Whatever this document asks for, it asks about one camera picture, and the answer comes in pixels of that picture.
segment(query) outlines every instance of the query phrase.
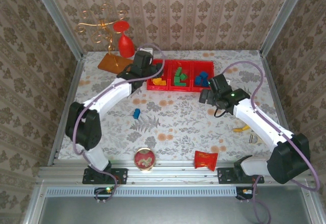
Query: aluminum frame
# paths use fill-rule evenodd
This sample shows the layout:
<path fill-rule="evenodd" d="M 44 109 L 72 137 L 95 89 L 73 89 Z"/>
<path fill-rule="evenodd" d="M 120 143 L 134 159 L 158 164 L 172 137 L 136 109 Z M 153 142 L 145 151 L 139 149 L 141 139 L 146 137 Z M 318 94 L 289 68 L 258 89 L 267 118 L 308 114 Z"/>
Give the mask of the aluminum frame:
<path fill-rule="evenodd" d="M 285 0 L 260 50 L 267 56 L 298 0 Z"/>
<path fill-rule="evenodd" d="M 233 162 L 218 162 L 216 167 L 231 167 Z M 94 185 L 83 185 L 82 177 L 87 164 L 83 160 L 55 160 L 52 167 L 40 168 L 31 203 L 28 208 L 23 224 L 35 224 L 39 222 L 46 193 L 50 187 L 94 187 Z M 192 161 L 158 161 L 151 171 L 140 171 L 133 161 L 114 161 L 113 167 L 128 168 L 127 184 L 122 187 L 128 188 L 155 188 L 155 187 L 233 187 L 251 186 L 251 184 L 219 184 L 217 171 L 212 172 L 205 168 L 193 169 Z M 300 183 L 311 185 L 313 176 L 310 173 L 303 173 L 295 178 Z M 281 185 L 271 177 L 265 177 L 265 183 L 259 187 L 289 187 L 296 185 L 291 181 Z M 96 185 L 96 187 L 107 187 L 107 185 Z M 303 198 L 307 205 L 308 213 L 314 224 L 325 223 L 321 203 L 316 193 L 302 191 Z"/>
<path fill-rule="evenodd" d="M 71 84 L 68 99 L 65 104 L 64 114 L 60 120 L 59 128 L 55 144 L 51 152 L 51 158 L 48 162 L 48 166 L 41 167 L 38 178 L 36 180 L 36 187 L 33 191 L 30 205 L 28 207 L 25 220 L 23 224 L 38 223 L 45 201 L 45 194 L 49 187 L 62 186 L 62 187 L 77 187 L 84 186 L 90 187 L 93 185 L 83 185 L 82 176 L 84 169 L 87 167 L 87 163 L 83 160 L 59 160 L 59 149 L 62 144 L 64 136 L 64 128 L 66 124 L 68 109 L 71 102 L 74 100 L 76 90 L 78 87 L 80 76 L 83 72 L 83 66 L 86 57 L 78 63 L 73 82 Z M 284 112 L 278 98 L 275 84 L 271 77 L 270 70 L 267 65 L 267 60 L 262 57 L 262 62 L 265 70 L 265 74 L 268 80 L 268 84 L 271 90 L 277 113 L 279 116 L 280 124 L 288 128 Z M 112 162 L 113 167 L 116 168 L 128 168 L 128 181 L 127 187 L 232 187 L 232 186 L 251 186 L 251 184 L 219 184 L 217 172 L 212 172 L 207 169 L 194 170 L 192 161 L 158 161 L 151 171 L 142 172 L 134 164 L 133 161 L 120 161 L 116 160 Z M 217 162 L 216 167 L 233 167 L 233 162 L 223 161 Z M 311 185 L 314 182 L 313 176 L 308 172 L 301 174 L 295 178 L 302 184 Z M 97 187 L 107 187 L 107 185 L 96 185 Z M 296 186 L 292 182 L 288 182 L 284 185 L 277 183 L 272 177 L 265 177 L 265 183 L 260 184 L 260 187 L 279 186 L 279 187 L 294 187 Z M 321 202 L 317 193 L 310 193 L 306 190 L 302 190 L 303 198 L 307 205 L 308 214 L 313 223 L 322 224 L 325 223 L 325 215 L 322 210 Z"/>
<path fill-rule="evenodd" d="M 70 50 L 74 54 L 78 62 L 82 60 L 83 48 L 75 38 L 75 33 L 69 27 L 64 17 L 61 15 L 55 0 L 42 0 L 52 19 L 56 23 L 60 33 L 66 40 Z"/>

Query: small blue block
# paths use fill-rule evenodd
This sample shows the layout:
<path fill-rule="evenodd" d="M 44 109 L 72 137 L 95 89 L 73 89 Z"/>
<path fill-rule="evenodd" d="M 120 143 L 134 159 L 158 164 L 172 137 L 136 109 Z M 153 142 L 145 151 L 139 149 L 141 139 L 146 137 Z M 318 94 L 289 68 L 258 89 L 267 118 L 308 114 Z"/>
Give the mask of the small blue block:
<path fill-rule="evenodd" d="M 200 83 L 202 82 L 202 78 L 200 76 L 196 76 L 195 78 L 195 85 L 200 86 Z"/>
<path fill-rule="evenodd" d="M 141 110 L 139 108 L 136 108 L 133 113 L 133 118 L 138 120 L 139 115 L 141 114 Z"/>
<path fill-rule="evenodd" d="M 207 74 L 207 72 L 205 72 L 205 71 L 200 72 L 199 76 L 200 76 L 201 78 L 203 78 L 203 79 L 207 79 L 207 78 L 208 78 L 208 74 Z"/>
<path fill-rule="evenodd" d="M 205 87 L 205 88 L 208 88 L 209 87 L 209 84 L 208 84 L 208 80 L 207 79 L 203 79 L 202 86 Z"/>

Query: damask wallpaper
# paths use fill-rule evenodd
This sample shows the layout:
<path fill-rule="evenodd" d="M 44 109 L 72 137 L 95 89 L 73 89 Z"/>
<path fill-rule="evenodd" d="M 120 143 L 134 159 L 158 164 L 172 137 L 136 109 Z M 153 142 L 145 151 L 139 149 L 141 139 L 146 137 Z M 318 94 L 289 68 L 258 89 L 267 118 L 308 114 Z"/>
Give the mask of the damask wallpaper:
<path fill-rule="evenodd" d="M 294 132 L 310 141 L 311 160 L 326 185 L 326 0 L 299 0 L 267 55 Z M 326 189 L 321 193 L 326 199 Z"/>
<path fill-rule="evenodd" d="M 20 223 L 76 60 L 41 0 L 0 0 L 0 223 Z"/>
<path fill-rule="evenodd" d="M 55 0 L 69 26 L 81 22 L 81 13 L 102 14 L 109 3 L 112 20 L 127 10 L 126 32 L 136 46 L 153 42 L 163 50 L 258 50 L 284 0 Z M 105 51 L 91 41 L 96 29 L 75 33 L 84 51 Z"/>

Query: red tray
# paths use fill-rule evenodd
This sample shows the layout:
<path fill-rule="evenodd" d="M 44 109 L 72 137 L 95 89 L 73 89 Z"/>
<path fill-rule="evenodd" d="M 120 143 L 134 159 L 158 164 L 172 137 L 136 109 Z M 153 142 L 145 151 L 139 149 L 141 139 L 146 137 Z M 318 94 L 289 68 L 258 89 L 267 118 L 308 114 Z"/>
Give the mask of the red tray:
<path fill-rule="evenodd" d="M 163 60 L 153 60 L 152 64 L 161 64 Z M 158 86 L 154 85 L 152 79 L 147 80 L 147 90 L 161 90 L 161 91 L 169 91 L 170 87 L 170 76 L 169 76 L 169 63 L 170 60 L 165 60 L 163 75 L 161 76 L 162 80 L 167 81 L 166 86 Z"/>
<path fill-rule="evenodd" d="M 157 63 L 162 63 L 162 60 L 153 60 L 153 64 Z M 186 83 L 185 87 L 174 85 L 174 74 L 178 67 L 182 67 L 182 73 L 188 76 L 185 81 L 182 81 Z M 161 78 L 167 81 L 167 85 L 157 86 L 149 79 L 147 80 L 147 90 L 201 92 L 207 88 L 195 85 L 195 78 L 202 71 L 207 72 L 208 79 L 214 77 L 214 63 L 212 61 L 166 60 L 164 74 Z"/>

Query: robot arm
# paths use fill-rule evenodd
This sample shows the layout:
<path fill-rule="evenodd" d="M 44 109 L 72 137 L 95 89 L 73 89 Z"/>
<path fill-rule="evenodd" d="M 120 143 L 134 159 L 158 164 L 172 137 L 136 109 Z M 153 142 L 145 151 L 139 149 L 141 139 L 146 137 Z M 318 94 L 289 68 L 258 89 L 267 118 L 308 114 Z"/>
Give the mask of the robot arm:
<path fill-rule="evenodd" d="M 72 140 L 74 126 L 79 114 L 86 106 L 93 103 L 78 124 L 76 146 L 79 150 L 84 152 L 84 156 L 87 158 L 89 164 L 100 171 L 109 171 L 108 168 L 111 167 L 110 162 L 105 157 L 99 145 L 102 137 L 100 121 L 121 99 L 129 96 L 140 88 L 145 80 L 126 82 L 119 86 L 115 85 L 122 81 L 144 78 L 157 73 L 161 69 L 162 64 L 152 65 L 152 60 L 152 51 L 143 49 L 136 52 L 133 64 L 130 65 L 130 71 L 125 69 L 123 72 L 119 73 L 109 87 L 90 100 L 84 103 L 74 102 L 70 105 L 66 124 L 66 135 Z"/>
<path fill-rule="evenodd" d="M 246 157 L 241 162 L 242 171 L 246 175 L 272 176 L 277 182 L 284 184 L 308 169 L 303 159 L 282 137 L 283 134 L 288 136 L 310 161 L 309 142 L 304 135 L 294 135 L 274 122 L 258 107 L 253 108 L 249 94 L 242 89 L 233 91 L 224 75 L 215 76 L 209 81 L 209 85 L 211 90 L 202 91 L 200 102 L 205 103 L 208 99 L 207 103 L 217 106 L 218 109 L 224 109 L 243 120 L 262 138 L 272 152 L 270 158 Z M 280 132 L 276 132 L 266 120 L 258 115 L 258 112 Z"/>

